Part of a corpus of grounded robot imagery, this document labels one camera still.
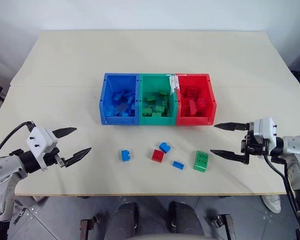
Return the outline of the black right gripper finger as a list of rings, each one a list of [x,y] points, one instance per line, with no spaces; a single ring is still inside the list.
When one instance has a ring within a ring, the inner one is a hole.
[[[226,131],[248,131],[250,129],[250,123],[226,122],[215,124],[214,127]]]
[[[211,149],[210,152],[214,153],[215,155],[217,155],[221,158],[227,159],[227,160],[240,162],[245,165],[248,164],[248,156],[247,155],[238,155],[231,151],[217,150],[217,149]]]

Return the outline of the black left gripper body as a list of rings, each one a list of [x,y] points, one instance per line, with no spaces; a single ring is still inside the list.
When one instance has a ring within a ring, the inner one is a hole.
[[[43,156],[43,160],[47,167],[52,165],[59,165],[61,168],[65,167],[65,159],[59,156],[60,150],[55,147],[53,150],[49,153],[45,153]]]

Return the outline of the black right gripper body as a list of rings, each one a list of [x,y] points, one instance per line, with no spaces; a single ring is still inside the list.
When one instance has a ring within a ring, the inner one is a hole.
[[[241,152],[246,158],[253,156],[269,155],[269,140],[262,137],[255,137],[254,131],[249,130],[241,141]]]

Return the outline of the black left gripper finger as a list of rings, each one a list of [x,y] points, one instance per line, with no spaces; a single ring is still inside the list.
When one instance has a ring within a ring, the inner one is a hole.
[[[71,158],[64,160],[64,166],[67,168],[80,160],[82,160],[90,151],[92,150],[91,147],[80,150],[79,152],[75,153]]]
[[[65,136],[73,133],[76,130],[77,130],[76,127],[65,127],[65,128],[59,128],[59,129],[53,130],[52,133],[54,134],[54,136],[57,139],[60,139],[60,138],[63,138]]]

